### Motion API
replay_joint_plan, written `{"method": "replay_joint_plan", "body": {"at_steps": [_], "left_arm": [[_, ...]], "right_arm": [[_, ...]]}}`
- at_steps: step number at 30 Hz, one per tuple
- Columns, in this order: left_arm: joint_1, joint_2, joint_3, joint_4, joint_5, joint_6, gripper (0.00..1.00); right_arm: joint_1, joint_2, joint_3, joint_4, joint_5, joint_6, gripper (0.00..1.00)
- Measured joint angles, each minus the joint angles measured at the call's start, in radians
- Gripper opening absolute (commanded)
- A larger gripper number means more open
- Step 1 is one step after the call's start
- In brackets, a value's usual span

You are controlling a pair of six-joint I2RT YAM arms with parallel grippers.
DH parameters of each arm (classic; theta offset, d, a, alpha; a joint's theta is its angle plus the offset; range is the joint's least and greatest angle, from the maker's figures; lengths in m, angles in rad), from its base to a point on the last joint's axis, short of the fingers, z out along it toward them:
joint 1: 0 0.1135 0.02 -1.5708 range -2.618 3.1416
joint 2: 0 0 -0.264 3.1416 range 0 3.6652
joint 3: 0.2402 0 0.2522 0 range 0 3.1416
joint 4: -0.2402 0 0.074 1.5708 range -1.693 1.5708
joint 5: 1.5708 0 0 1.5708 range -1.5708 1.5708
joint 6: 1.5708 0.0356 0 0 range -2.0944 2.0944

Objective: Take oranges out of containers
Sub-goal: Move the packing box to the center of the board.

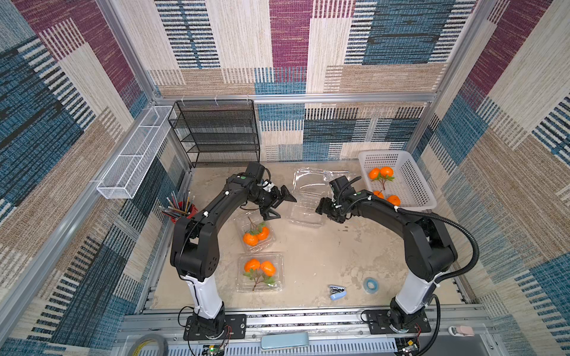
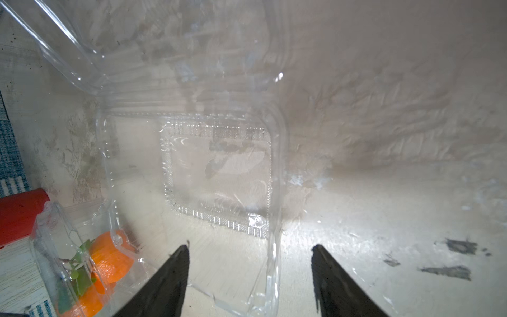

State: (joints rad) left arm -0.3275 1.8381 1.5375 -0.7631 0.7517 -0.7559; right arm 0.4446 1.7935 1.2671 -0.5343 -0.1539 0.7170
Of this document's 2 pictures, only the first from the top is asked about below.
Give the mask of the orange pair with leaves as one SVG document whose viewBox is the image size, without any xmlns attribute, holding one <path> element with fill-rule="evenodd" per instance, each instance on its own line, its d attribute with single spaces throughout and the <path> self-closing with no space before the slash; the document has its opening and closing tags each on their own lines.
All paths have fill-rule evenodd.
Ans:
<svg viewBox="0 0 570 356">
<path fill-rule="evenodd" d="M 387 182 L 393 182 L 395 179 L 394 170 L 388 166 L 372 169 L 368 173 L 368 177 L 372 182 L 381 184 L 383 190 L 385 190 Z"/>
</svg>

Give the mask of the clear clamshell container back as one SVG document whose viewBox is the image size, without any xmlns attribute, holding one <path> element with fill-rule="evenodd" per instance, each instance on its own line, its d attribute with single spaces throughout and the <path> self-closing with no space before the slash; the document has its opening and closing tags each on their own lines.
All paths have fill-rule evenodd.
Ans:
<svg viewBox="0 0 570 356">
<path fill-rule="evenodd" d="M 335 179 L 338 179 L 340 177 L 346 177 L 346 179 L 341 179 L 341 182 L 338 185 L 342 185 L 344 184 L 344 181 L 351 181 L 352 179 L 359 177 L 360 174 L 359 173 L 355 173 L 353 171 L 329 171 L 328 173 L 325 174 L 325 179 L 324 181 L 326 182 L 326 184 L 329 184 L 330 182 L 334 181 Z"/>
</svg>

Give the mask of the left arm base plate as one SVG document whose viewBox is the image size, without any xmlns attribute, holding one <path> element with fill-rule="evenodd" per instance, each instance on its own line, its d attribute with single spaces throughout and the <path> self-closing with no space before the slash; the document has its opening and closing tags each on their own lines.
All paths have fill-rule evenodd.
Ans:
<svg viewBox="0 0 570 356">
<path fill-rule="evenodd" d="M 197 314 L 188 317 L 183 333 L 184 341 L 241 340 L 246 334 L 246 314 L 227 314 L 206 319 Z"/>
</svg>

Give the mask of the white plastic perforated basket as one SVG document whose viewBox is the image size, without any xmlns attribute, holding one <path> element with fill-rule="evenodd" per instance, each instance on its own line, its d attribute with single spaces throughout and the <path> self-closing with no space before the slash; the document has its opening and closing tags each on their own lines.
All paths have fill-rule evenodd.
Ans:
<svg viewBox="0 0 570 356">
<path fill-rule="evenodd" d="M 437 201 L 415 160 L 407 151 L 362 151 L 358 154 L 363 181 L 369 191 L 380 191 L 385 197 L 396 195 L 401 206 L 415 212 L 434 210 Z M 374 169 L 393 169 L 393 180 L 382 184 L 373 181 L 369 173 Z"/>
</svg>

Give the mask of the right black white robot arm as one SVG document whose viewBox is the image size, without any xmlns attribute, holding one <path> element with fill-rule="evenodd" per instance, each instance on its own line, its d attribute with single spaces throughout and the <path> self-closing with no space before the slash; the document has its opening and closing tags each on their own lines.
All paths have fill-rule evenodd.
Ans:
<svg viewBox="0 0 570 356">
<path fill-rule="evenodd" d="M 439 285 L 436 279 L 457 260 L 457 250 L 444 222 L 401 209 L 370 191 L 356 191 L 346 176 L 330 181 L 329 185 L 333 196 L 321 199 L 317 214 L 337 223 L 363 217 L 402 238 L 408 275 L 390 301 L 387 319 L 394 332 L 408 332 L 424 319 L 425 306 Z"/>
</svg>

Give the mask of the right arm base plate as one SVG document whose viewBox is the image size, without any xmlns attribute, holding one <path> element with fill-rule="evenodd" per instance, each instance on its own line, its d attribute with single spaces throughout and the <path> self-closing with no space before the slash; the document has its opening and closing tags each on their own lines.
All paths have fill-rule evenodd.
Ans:
<svg viewBox="0 0 570 356">
<path fill-rule="evenodd" d="M 399 309 L 366 309 L 361 316 L 372 335 L 432 332 L 424 308 L 413 314 L 405 314 Z"/>
</svg>

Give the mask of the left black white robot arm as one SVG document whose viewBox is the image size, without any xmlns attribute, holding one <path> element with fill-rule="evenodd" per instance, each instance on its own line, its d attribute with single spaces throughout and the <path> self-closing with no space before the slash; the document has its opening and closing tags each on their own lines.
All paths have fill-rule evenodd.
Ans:
<svg viewBox="0 0 570 356">
<path fill-rule="evenodd" d="M 265 220 L 279 219 L 276 211 L 284 201 L 295 197 L 283 185 L 277 187 L 264 175 L 268 169 L 250 162 L 244 172 L 227 178 L 221 192 L 192 218 L 175 223 L 170 264 L 184 281 L 194 302 L 185 330 L 206 338 L 222 335 L 227 330 L 225 305 L 218 294 L 215 270 L 220 262 L 218 234 L 230 216 L 247 203 L 254 203 Z"/>
</svg>

